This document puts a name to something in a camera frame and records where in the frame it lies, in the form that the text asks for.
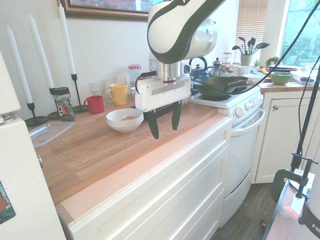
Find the white candle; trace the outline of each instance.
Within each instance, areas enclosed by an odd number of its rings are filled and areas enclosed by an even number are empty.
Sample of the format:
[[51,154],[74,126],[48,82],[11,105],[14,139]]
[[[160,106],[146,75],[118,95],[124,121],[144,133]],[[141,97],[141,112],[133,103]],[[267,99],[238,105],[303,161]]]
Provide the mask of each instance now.
[[36,25],[36,21],[31,16],[31,14],[29,14],[29,22],[30,22],[30,26],[31,26],[31,30],[32,30],[32,33],[33,33],[33,36],[34,36],[34,40],[35,40],[36,46],[37,46],[39,54],[40,54],[42,66],[43,66],[43,69],[44,69],[45,78],[46,78],[46,80],[48,82],[49,88],[50,89],[54,89],[55,85],[54,85],[54,81],[52,80],[49,64],[48,64],[48,61],[47,61],[47,58],[46,58],[46,54],[45,54],[45,50],[44,50],[44,47],[43,47],[43,45],[41,43],[41,39],[40,39],[40,35],[39,35],[38,28],[37,28],[37,25]]
[[69,38],[69,33],[68,33],[65,10],[60,2],[59,2],[59,14],[60,14],[60,19],[61,19],[61,24],[62,24],[63,38],[64,38],[64,42],[65,42],[65,46],[66,46],[66,52],[67,52],[69,66],[70,66],[70,71],[71,71],[71,74],[76,74],[76,68],[75,68],[75,63],[74,63],[74,57],[72,55],[72,50],[71,50],[71,44],[70,44],[70,38]]
[[8,37],[9,37],[9,43],[10,43],[11,51],[12,51],[12,54],[13,54],[15,65],[17,67],[17,70],[18,70],[18,73],[19,73],[19,76],[20,76],[20,81],[21,81],[22,88],[23,88],[23,91],[24,91],[24,94],[25,94],[26,102],[28,104],[32,104],[34,101],[32,101],[30,89],[29,89],[29,86],[28,86],[25,70],[24,70],[24,67],[22,65],[20,55],[19,55],[18,46],[17,46],[17,43],[16,43],[14,32],[10,29],[9,26],[7,26],[6,32],[7,32]]

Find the potted plant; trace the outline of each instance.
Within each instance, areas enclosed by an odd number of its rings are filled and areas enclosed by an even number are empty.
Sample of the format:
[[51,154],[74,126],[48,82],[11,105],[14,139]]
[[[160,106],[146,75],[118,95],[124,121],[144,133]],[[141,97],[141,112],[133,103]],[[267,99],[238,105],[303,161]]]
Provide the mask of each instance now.
[[254,70],[258,71],[258,69],[260,67],[260,61],[257,59],[257,60],[255,60],[255,62],[253,64],[254,64],[254,66],[253,66]]
[[271,57],[265,62],[265,66],[268,68],[270,65],[277,64],[279,60],[280,58],[277,56]]
[[259,49],[264,49],[270,45],[269,43],[261,42],[255,46],[256,39],[254,37],[252,37],[247,44],[246,40],[242,36],[238,36],[238,39],[243,41],[243,44],[241,46],[235,45],[232,50],[240,50],[241,66],[250,66],[252,55]]

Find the dark floor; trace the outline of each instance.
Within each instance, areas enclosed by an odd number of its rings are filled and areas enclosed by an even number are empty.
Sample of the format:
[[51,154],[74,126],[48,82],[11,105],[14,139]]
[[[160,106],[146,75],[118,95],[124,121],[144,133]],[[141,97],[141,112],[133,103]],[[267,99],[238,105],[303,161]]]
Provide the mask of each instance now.
[[268,225],[276,207],[270,196],[271,187],[272,183],[252,184],[238,211],[211,240],[261,240],[261,220]]

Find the teapot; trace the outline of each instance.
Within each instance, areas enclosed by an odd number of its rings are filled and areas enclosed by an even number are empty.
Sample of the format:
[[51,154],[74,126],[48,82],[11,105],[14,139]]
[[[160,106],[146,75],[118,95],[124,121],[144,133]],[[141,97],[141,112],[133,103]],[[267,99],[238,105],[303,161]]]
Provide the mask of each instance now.
[[204,62],[204,68],[200,67],[200,64],[197,64],[196,68],[192,69],[192,72],[190,73],[190,77],[194,77],[195,80],[197,80],[200,75],[202,75],[204,77],[206,77],[206,76],[210,77],[211,74],[207,71],[208,63],[207,63],[206,59],[204,57],[198,57],[198,58],[201,59]]

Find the frying pan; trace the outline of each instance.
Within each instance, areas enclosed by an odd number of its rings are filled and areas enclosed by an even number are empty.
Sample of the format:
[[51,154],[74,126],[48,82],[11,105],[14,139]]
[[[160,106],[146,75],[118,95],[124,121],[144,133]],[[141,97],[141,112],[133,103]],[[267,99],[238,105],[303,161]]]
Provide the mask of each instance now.
[[193,88],[197,89],[199,93],[208,98],[224,98],[228,95],[227,93],[232,93],[237,87],[248,86],[251,83],[247,77],[243,76],[210,76],[200,77],[197,80],[220,91],[226,92],[222,93],[207,85],[193,82]]

